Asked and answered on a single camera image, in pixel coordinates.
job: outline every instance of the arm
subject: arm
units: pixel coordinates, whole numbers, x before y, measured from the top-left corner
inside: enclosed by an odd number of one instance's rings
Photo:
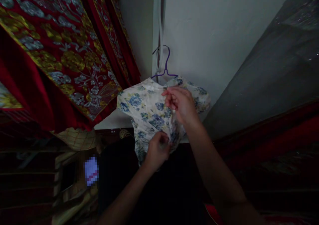
[[[145,162],[136,172],[124,190],[105,210],[97,225],[125,224],[150,177],[169,157],[170,146],[161,149],[160,142],[168,142],[164,132],[157,132],[149,143]]]
[[[196,112],[189,91],[171,87],[162,95],[184,126],[204,185],[225,224],[265,224],[216,151]]]

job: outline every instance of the wire hanger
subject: wire hanger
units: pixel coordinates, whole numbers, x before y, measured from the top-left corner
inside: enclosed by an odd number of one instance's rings
[[[166,72],[166,74],[167,74],[168,76],[175,76],[175,77],[178,77],[178,75],[175,75],[175,74],[169,74],[169,73],[168,73],[168,70],[167,70],[167,61],[168,61],[169,56],[170,56],[170,49],[169,49],[169,47],[168,47],[168,46],[166,46],[166,45],[163,45],[163,46],[165,46],[165,47],[167,47],[167,48],[168,48],[168,57],[167,57],[167,59],[166,59],[164,72],[163,72],[163,74],[160,74],[160,75],[154,75],[154,76],[152,76],[152,77],[151,77],[151,79],[153,79],[154,77],[163,76],[163,75],[165,74],[165,72]]]

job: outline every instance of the beige cloth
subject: beige cloth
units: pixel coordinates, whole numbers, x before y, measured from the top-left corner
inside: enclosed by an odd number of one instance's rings
[[[73,150],[89,150],[96,147],[96,134],[95,130],[91,131],[68,128],[65,131],[54,134],[61,139]]]

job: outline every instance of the hand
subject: hand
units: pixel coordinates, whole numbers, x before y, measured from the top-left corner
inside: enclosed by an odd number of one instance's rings
[[[151,170],[152,173],[155,173],[161,165],[168,160],[170,144],[166,145],[165,148],[161,148],[161,143],[168,143],[169,138],[166,133],[159,131],[157,132],[153,139],[150,140],[149,148],[147,150],[147,155],[145,162],[145,166]]]
[[[193,96],[188,90],[179,87],[168,87],[162,93],[162,96],[166,96],[166,106],[176,111],[177,120],[184,127],[200,121],[195,109]]]

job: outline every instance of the floral shirt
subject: floral shirt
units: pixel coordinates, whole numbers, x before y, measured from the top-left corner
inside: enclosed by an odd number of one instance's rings
[[[198,113],[210,108],[210,96],[203,88],[178,77],[161,86],[151,78],[125,89],[117,96],[117,108],[131,116],[134,127],[135,153],[141,165],[149,146],[149,141],[157,131],[164,131],[172,142],[171,153],[176,150],[185,130],[178,123],[175,111],[165,105],[161,94],[168,86],[186,88],[192,93]]]

